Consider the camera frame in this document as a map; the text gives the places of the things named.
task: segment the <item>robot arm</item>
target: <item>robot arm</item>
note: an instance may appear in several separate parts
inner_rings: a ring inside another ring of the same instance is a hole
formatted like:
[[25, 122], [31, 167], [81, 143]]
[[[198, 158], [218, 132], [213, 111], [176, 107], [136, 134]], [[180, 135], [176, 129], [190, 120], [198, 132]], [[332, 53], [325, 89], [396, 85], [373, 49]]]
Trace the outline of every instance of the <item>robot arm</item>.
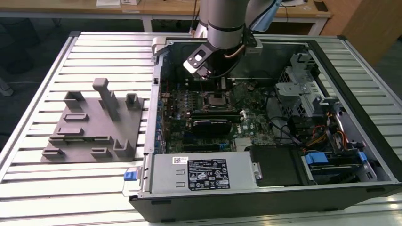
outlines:
[[206, 33], [206, 43], [182, 63], [189, 73], [197, 73], [202, 79], [226, 76], [245, 48], [256, 46], [246, 26], [257, 22], [277, 1], [281, 0], [200, 0], [196, 37], [205, 37]]

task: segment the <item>desk leg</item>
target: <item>desk leg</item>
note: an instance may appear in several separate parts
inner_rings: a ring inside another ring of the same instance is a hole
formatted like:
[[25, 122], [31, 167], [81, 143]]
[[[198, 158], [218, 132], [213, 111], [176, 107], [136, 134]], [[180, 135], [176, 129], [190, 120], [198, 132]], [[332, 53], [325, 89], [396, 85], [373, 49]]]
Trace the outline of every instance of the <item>desk leg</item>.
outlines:
[[142, 15], [142, 26], [144, 26], [144, 32], [150, 33], [152, 32], [152, 15]]
[[316, 21], [309, 29], [308, 35], [319, 35], [321, 29], [324, 28], [325, 22], [327, 18], [316, 18]]

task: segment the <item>gray plastic holder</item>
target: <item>gray plastic holder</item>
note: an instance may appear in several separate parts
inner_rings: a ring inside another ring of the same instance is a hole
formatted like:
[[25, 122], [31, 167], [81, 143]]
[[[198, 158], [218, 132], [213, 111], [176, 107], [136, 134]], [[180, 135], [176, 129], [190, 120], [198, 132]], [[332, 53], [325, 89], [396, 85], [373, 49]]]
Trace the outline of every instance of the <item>gray plastic holder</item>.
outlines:
[[134, 93], [116, 98], [106, 84], [104, 78], [93, 81], [101, 98], [66, 92], [66, 107], [42, 150], [41, 162], [133, 160], [144, 99]]

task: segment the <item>aluminum table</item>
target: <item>aluminum table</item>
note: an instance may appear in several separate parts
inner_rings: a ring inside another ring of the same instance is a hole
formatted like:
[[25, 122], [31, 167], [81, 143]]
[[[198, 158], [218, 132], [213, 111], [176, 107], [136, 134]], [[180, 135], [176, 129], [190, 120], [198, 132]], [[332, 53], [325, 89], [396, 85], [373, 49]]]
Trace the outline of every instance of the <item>aluminum table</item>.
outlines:
[[[121, 195], [125, 169], [141, 165], [153, 64], [153, 37], [181, 33], [74, 33], [63, 44], [19, 123], [0, 154], [0, 225], [156, 226], [134, 211]], [[264, 39], [315, 40], [359, 103], [402, 158], [402, 102], [345, 40], [324, 36], [264, 35]], [[62, 97], [78, 90], [96, 97], [96, 77], [109, 80], [117, 97], [136, 92], [145, 98], [136, 161], [43, 164], [47, 143], [65, 107]], [[245, 218], [210, 219], [169, 225], [399, 225], [402, 193], [367, 200], [344, 210]]]

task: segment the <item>barcode label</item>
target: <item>barcode label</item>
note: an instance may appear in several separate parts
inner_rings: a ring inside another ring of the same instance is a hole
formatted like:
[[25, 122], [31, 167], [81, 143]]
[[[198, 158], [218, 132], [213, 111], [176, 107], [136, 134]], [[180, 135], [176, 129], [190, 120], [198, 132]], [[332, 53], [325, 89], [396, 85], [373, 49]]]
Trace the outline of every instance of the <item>barcode label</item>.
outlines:
[[172, 164], [186, 164], [188, 157], [172, 157]]

